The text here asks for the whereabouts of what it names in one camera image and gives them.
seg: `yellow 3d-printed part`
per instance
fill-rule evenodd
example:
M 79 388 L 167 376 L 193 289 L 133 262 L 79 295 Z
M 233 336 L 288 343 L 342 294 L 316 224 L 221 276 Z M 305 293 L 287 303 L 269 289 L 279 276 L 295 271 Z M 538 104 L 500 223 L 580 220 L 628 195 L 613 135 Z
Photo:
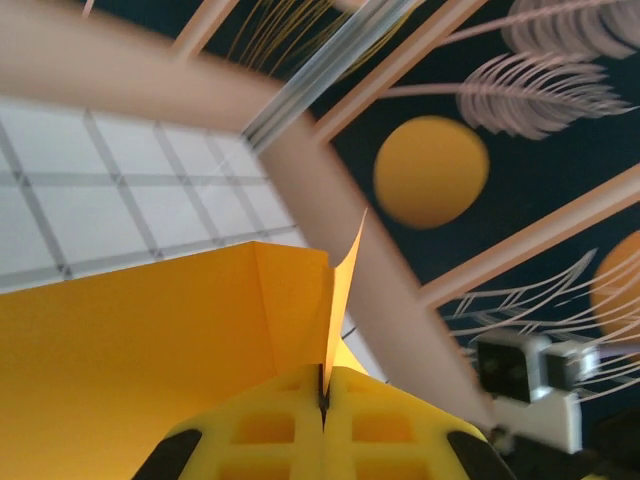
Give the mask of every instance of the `yellow 3d-printed part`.
M 296 367 L 361 369 L 339 337 L 353 252 L 247 243 L 0 295 L 0 478 L 130 478 L 184 418 Z
M 181 423 L 134 478 L 157 478 L 188 460 L 172 478 L 323 480 L 319 376 L 318 365 L 299 368 Z M 181 443 L 184 432 L 200 432 L 197 445 Z M 167 442 L 174 440 L 168 450 Z M 186 457 L 181 456 L 184 448 L 189 449 Z
M 348 368 L 331 378 L 325 469 L 331 480 L 468 480 L 447 439 L 465 421 Z
M 346 367 L 334 368 L 327 403 L 322 371 L 299 368 L 181 423 L 134 480 L 513 478 L 466 422 Z

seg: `grid line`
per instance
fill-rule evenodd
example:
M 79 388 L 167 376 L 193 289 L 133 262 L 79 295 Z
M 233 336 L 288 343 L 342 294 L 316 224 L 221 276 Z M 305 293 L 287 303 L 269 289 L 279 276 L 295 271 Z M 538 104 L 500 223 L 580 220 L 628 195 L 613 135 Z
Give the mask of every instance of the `grid line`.
M 195 189 L 191 186 L 191 181 L 186 174 L 184 165 L 175 149 L 171 145 L 171 142 L 169 142 L 169 138 L 167 137 L 167 134 L 162 128 L 162 124 L 160 122 L 156 123 L 153 129 L 153 133 L 158 140 L 160 148 L 164 152 L 165 157 L 167 157 L 167 161 L 171 165 L 171 168 L 175 172 L 176 176 L 178 178 L 182 177 L 182 181 L 180 183 L 182 184 L 182 187 L 184 188 L 184 191 L 187 194 L 187 197 L 189 198 L 189 201 L 191 202 L 196 215 L 198 215 L 200 223 L 202 223 L 204 228 L 207 230 L 207 233 L 211 237 L 211 241 L 215 245 L 219 245 L 220 242 L 218 239 L 220 238 L 220 232 L 215 223 L 213 223 L 213 219 L 211 218 L 211 215 L 209 215 L 209 211 L 202 202 L 202 199 L 198 196 Z
M 43 187 L 98 187 L 113 185 L 118 175 L 110 173 L 53 173 L 34 172 L 29 174 L 29 183 Z M 130 187 L 168 187 L 175 184 L 176 178 L 182 184 L 192 186 L 220 185 L 229 186 L 227 177 L 215 175 L 170 175 L 170 174 L 126 174 L 127 184 Z M 237 183 L 246 186 L 266 185 L 268 181 L 262 177 L 234 177 Z M 0 185 L 11 186 L 14 184 L 15 175 L 11 172 L 0 172 Z
M 289 233 L 296 230 L 295 225 L 287 226 L 287 227 L 279 227 L 269 230 L 271 235 L 279 235 L 283 233 Z M 258 235 L 256 233 L 245 233 L 241 235 L 233 235 L 230 237 L 225 237 L 220 239 L 220 243 L 222 245 L 231 245 L 235 243 L 243 243 L 251 240 L 255 240 Z M 165 247 L 162 249 L 162 254 L 164 256 L 180 256 L 189 253 L 195 253 L 194 250 L 199 253 L 204 253 L 205 251 L 215 250 L 216 248 L 211 243 L 210 240 L 201 240 L 197 242 L 185 243 L 182 245 L 175 245 L 171 247 Z M 83 260 L 80 262 L 74 262 L 70 265 L 65 265 L 66 268 L 74 272 L 77 272 L 78 276 L 90 274 L 95 270 L 99 270 L 104 268 L 105 271 L 109 269 L 110 271 L 119 270 L 122 268 L 127 268 L 129 266 L 133 267 L 135 265 L 139 265 L 139 262 L 144 262 L 148 260 L 150 252 L 138 251 L 138 252 L 130 252 L 121 255 L 113 255 L 109 257 L 102 257 L 91 260 Z M 5 273 L 0 274 L 0 289 L 7 289 L 8 287 L 18 287 L 25 283 L 46 283 L 48 280 L 54 278 L 56 276 L 56 272 L 58 270 L 51 266 L 50 268 L 38 268 L 33 270 L 26 270 L 22 272 L 15 273 Z
M 256 231 L 256 233 L 260 235 L 262 238 L 264 238 L 265 240 L 269 240 L 271 237 L 267 232 L 267 229 L 265 228 L 264 223 L 260 219 L 260 215 L 258 215 L 258 212 L 256 211 L 255 207 L 251 203 L 251 200 L 249 199 L 249 196 L 247 195 L 247 193 L 244 191 L 242 186 L 236 181 L 236 177 L 233 175 L 233 170 L 231 170 L 231 167 L 229 166 L 228 159 L 225 158 L 224 152 L 212 137 L 213 135 L 211 134 L 211 132 L 208 132 L 207 136 L 205 137 L 205 142 L 207 144 L 207 147 L 209 148 L 209 151 L 218 162 L 219 168 L 222 171 L 222 174 L 229 181 L 229 185 L 231 185 L 233 192 L 235 193 L 236 197 L 238 198 L 238 201 L 240 202 L 240 205 L 242 205 L 242 208 L 244 209 L 247 216 L 249 217 L 249 221 L 251 222 L 251 225 L 253 225 L 253 228 Z
M 98 127 L 93 114 L 89 110 L 85 111 L 83 123 L 85 128 L 87 129 L 87 132 L 89 133 L 91 141 L 98 151 L 98 155 L 107 167 L 107 171 L 112 175 L 114 184 L 116 186 L 116 189 L 118 190 L 118 194 L 120 195 L 120 198 L 122 198 L 122 201 L 129 211 L 129 215 L 131 215 L 133 223 L 138 229 L 138 232 L 140 233 L 142 240 L 147 246 L 149 253 L 151 253 L 154 259 L 161 260 L 162 252 L 160 252 L 158 243 L 156 242 L 156 239 L 151 232 L 151 228 L 149 228 L 149 224 L 145 220 L 140 206 L 136 202 L 133 193 L 131 193 L 131 189 L 129 188 L 127 180 L 122 175 L 120 167 L 113 158 L 111 148 L 109 148 L 107 141 L 100 132 L 100 128 Z
M 40 231 L 40 235 L 42 236 L 44 243 L 51 255 L 53 262 L 55 264 L 55 268 L 63 275 L 65 279 L 73 278 L 73 273 L 68 266 L 65 255 L 62 252 L 62 247 L 58 242 L 55 234 L 53 233 L 53 229 L 51 228 L 51 224 L 47 219 L 44 210 L 42 209 L 42 205 L 40 205 L 40 201 L 36 196 L 33 188 L 31 187 L 31 183 L 29 182 L 29 178 L 24 171 L 22 163 L 20 162 L 20 158 L 18 157 L 18 153 L 16 152 L 9 135 L 7 134 L 7 130 L 4 128 L 3 123 L 0 121 L 0 149 L 2 149 L 2 153 L 4 154 L 7 163 L 11 167 L 13 171 L 13 176 L 20 188 L 20 192 L 22 193 L 22 197 L 24 198 L 33 219 L 36 222 L 38 230 Z
M 347 339 L 353 332 L 356 331 L 356 327 L 351 327 L 347 333 L 345 333 L 344 335 L 342 335 L 342 339 L 345 340 Z

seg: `feather illustration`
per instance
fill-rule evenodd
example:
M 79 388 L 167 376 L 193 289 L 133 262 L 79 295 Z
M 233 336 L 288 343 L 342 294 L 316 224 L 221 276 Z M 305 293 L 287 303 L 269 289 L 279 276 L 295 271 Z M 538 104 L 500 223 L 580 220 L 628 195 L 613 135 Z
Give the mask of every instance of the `feather illustration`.
M 599 83 L 604 68 L 556 55 L 499 55 L 462 84 L 395 87 L 381 98 L 455 94 L 465 121 L 492 133 L 504 131 L 540 140 L 579 118 L 601 118 L 634 110 Z
M 467 339 L 459 342 L 460 353 L 469 362 L 477 362 L 478 339 L 484 332 L 496 328 L 517 329 L 515 331 L 519 335 L 542 334 L 551 338 L 554 343 L 577 341 L 585 346 L 594 346 L 598 349 L 600 358 L 607 359 L 599 363 L 597 373 L 576 383 L 576 391 L 581 397 L 579 401 L 594 400 L 635 387 L 640 381 L 640 361 L 636 359 L 638 345 L 629 341 L 640 337 L 640 334 L 634 333 L 640 325 L 640 298 L 633 297 L 622 304 L 612 304 L 600 313 L 598 309 L 615 301 L 640 282 L 640 252 L 630 255 L 624 262 L 596 277 L 588 277 L 578 283 L 585 275 L 585 269 L 593 260 L 595 252 L 596 249 L 587 252 L 569 268 L 536 283 L 508 289 L 468 292 L 456 297 L 452 302 L 453 305 L 458 304 L 456 313 L 443 318 L 448 321 L 451 336 Z M 617 284 L 616 289 L 606 288 L 614 283 Z M 571 316 L 557 320 L 540 320 L 535 317 L 539 307 L 548 303 L 550 297 L 560 298 L 583 290 L 591 293 L 609 289 L 611 292 L 597 303 Z M 491 302 L 487 304 L 484 301 L 481 310 L 470 309 L 472 302 L 478 299 L 494 302 L 491 305 Z M 471 320 L 479 326 L 456 328 L 452 320 L 460 318 L 465 318 L 467 324 Z M 594 336 L 594 332 L 602 325 L 612 323 L 619 328 L 606 335 L 596 333 Z
M 620 59 L 640 48 L 640 0 L 515 0 L 506 17 L 454 32 L 439 46 L 498 29 L 515 53 Z

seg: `yellow paper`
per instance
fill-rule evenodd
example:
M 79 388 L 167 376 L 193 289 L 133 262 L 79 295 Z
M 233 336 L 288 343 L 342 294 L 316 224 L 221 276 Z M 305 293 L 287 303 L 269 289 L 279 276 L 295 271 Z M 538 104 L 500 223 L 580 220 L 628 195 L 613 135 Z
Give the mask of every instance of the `yellow paper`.
M 331 314 L 329 317 L 329 332 L 327 336 L 327 349 L 325 360 L 323 362 L 323 389 L 327 393 L 329 382 L 331 379 L 331 371 L 336 356 L 336 349 L 340 340 L 340 332 L 342 331 L 342 323 L 344 315 L 347 311 L 347 299 L 349 298 L 349 290 L 351 288 L 351 280 L 353 279 L 353 271 L 356 266 L 356 258 L 358 249 L 360 248 L 360 238 L 362 237 L 362 229 L 364 227 L 365 217 L 362 217 L 360 228 L 356 239 L 353 241 L 349 253 L 333 271 L 333 297 L 331 299 Z
M 247 243 L 0 295 L 0 478 L 131 478 L 174 424 L 248 388 L 364 371 L 340 340 L 359 241 L 335 270 Z

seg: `wall mural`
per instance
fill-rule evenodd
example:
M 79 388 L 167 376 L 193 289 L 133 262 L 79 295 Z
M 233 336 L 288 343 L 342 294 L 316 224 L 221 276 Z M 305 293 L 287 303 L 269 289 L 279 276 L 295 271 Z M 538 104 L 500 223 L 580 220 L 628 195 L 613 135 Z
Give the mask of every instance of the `wall mural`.
M 493 328 L 597 346 L 601 371 L 577 389 L 587 435 L 640 403 L 639 215 L 630 207 L 439 309 L 474 367 L 475 340 Z
M 364 0 L 240 0 L 205 50 L 286 80 Z M 201 0 L 96 0 L 176 38 Z M 445 0 L 416 4 L 311 107 L 330 111 Z M 421 284 L 638 163 L 640 0 L 491 0 L 333 140 Z M 638 218 L 620 212 L 440 308 L 469 357 L 497 326 L 595 342 L 585 433 L 640 404 Z
M 580 118 L 622 115 L 637 108 L 620 99 L 613 88 L 604 83 L 607 79 L 605 68 L 589 63 L 589 60 L 602 55 L 623 59 L 633 54 L 634 48 L 640 48 L 640 2 L 516 0 L 506 17 L 462 29 L 450 35 L 443 45 L 496 29 L 500 29 L 506 46 L 513 54 L 505 53 L 488 60 L 462 83 L 397 86 L 381 98 L 455 95 L 459 113 L 470 127 L 483 127 L 493 134 L 520 135 L 530 140 L 541 140 L 562 131 Z M 433 123 L 433 119 L 421 121 L 421 133 L 428 135 L 429 125 Z M 417 123 L 409 121 L 389 136 L 378 154 L 378 164 L 406 163 L 402 158 L 406 155 L 405 149 L 396 150 L 395 155 L 388 151 L 397 143 L 395 138 L 401 135 L 399 131 L 412 128 L 410 125 L 417 130 Z M 437 154 L 432 151 L 430 155 L 444 155 L 436 162 L 446 160 L 453 163 L 454 155 L 439 151 Z M 403 177 L 387 173 L 388 168 L 378 164 L 375 171 L 376 194 L 381 206 L 395 220 L 413 228 L 432 228 L 446 223 L 407 221 L 406 215 L 399 213 L 401 208 L 389 202 L 387 192 L 390 187 L 379 185 L 385 184 L 384 176 L 386 183 L 406 183 L 406 177 L 411 176 L 411 186 L 414 186 L 417 184 L 415 168 L 403 165 L 406 172 Z M 480 193 L 477 189 L 479 182 L 469 185 L 469 174 L 460 166 L 456 173 L 455 176 L 447 175 L 446 180 L 455 183 L 458 190 L 468 189 L 467 196 L 475 200 Z M 420 184 L 416 190 L 430 189 L 436 179 L 445 180 L 439 172 L 435 175 L 430 172 L 430 178 L 431 182 Z M 426 212 L 441 210 L 442 203 L 445 203 L 430 202 L 427 194 L 412 191 L 405 191 L 402 195 L 404 203 L 408 196 L 416 205 L 405 205 L 404 209 L 416 211 L 414 215 L 420 215 L 417 213 L 419 210 L 425 211 L 422 215 L 433 214 Z M 448 220 L 453 220 L 464 210 L 466 208 L 457 209 L 457 215 L 450 216 Z
M 426 284 L 636 165 L 638 48 L 639 0 L 487 2 L 332 143 Z

